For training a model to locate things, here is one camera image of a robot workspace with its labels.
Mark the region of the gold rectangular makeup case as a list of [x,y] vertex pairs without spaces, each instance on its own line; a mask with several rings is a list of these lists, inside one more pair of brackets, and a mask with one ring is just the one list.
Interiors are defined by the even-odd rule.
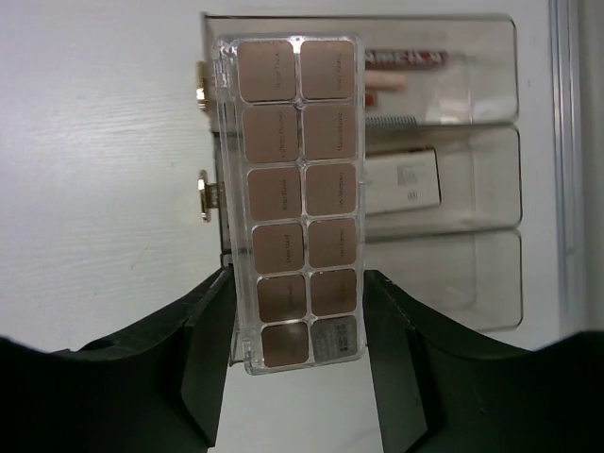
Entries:
[[441,205],[440,178],[433,148],[368,158],[365,211],[380,215]]

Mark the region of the pink makeup pencil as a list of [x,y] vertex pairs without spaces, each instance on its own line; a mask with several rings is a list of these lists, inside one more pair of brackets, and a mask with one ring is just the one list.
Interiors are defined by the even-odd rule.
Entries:
[[364,84],[367,90],[400,92],[406,89],[407,79],[399,72],[366,71]]

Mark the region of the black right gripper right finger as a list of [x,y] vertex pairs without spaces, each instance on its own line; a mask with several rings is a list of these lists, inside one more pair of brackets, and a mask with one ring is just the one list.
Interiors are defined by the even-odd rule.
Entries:
[[599,452],[603,335],[501,343],[364,275],[364,324],[387,452]]

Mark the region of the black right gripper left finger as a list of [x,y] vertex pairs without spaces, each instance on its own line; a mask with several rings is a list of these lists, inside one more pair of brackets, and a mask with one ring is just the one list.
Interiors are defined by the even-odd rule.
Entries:
[[1,342],[5,452],[206,452],[215,446],[236,313],[223,268],[77,351]]

